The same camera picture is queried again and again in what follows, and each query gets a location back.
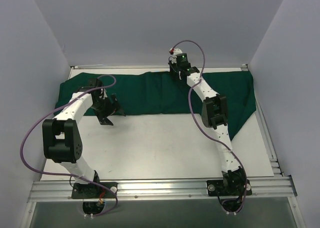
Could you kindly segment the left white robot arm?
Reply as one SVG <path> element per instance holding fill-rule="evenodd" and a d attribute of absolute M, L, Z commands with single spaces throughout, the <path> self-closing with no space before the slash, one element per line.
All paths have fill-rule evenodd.
<path fill-rule="evenodd" d="M 100 125 L 112 126 L 109 116 L 125 115 L 115 94 L 107 96 L 101 76 L 92 78 L 88 85 L 72 94 L 69 103 L 52 119 L 42 123 L 44 156 L 63 166 L 76 183 L 83 185 L 83 192 L 90 198 L 100 194 L 101 185 L 97 172 L 82 156 L 83 143 L 78 124 L 88 109 L 92 109 Z"/>

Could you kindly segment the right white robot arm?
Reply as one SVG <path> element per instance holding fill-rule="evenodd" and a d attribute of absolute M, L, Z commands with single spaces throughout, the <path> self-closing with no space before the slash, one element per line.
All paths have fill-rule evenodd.
<path fill-rule="evenodd" d="M 234 194 L 239 189 L 245 189 L 247 176 L 239 159 L 234 155 L 228 131 L 228 106 L 226 97 L 214 91 L 204 80 L 200 71 L 190 64 L 177 66 L 173 58 L 168 62 L 171 74 L 178 75 L 190 87 L 188 103 L 191 103 L 191 93 L 195 92 L 202 102 L 201 121 L 199 128 L 206 127 L 212 134 L 205 134 L 216 143 L 221 163 L 223 177 L 222 188 L 227 194 Z"/>

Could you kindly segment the dark green surgical cloth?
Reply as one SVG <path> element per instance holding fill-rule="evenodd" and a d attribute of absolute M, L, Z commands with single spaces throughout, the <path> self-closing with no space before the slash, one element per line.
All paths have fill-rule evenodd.
<path fill-rule="evenodd" d="M 233 138 L 256 111 L 254 80 L 248 71 L 204 73 L 209 86 L 225 96 L 228 108 L 228 131 Z M 188 103 L 189 86 L 173 79 L 168 72 L 140 75 L 115 74 L 101 78 L 108 95 L 115 94 L 127 115 L 200 114 L 202 102 L 195 92 Z"/>

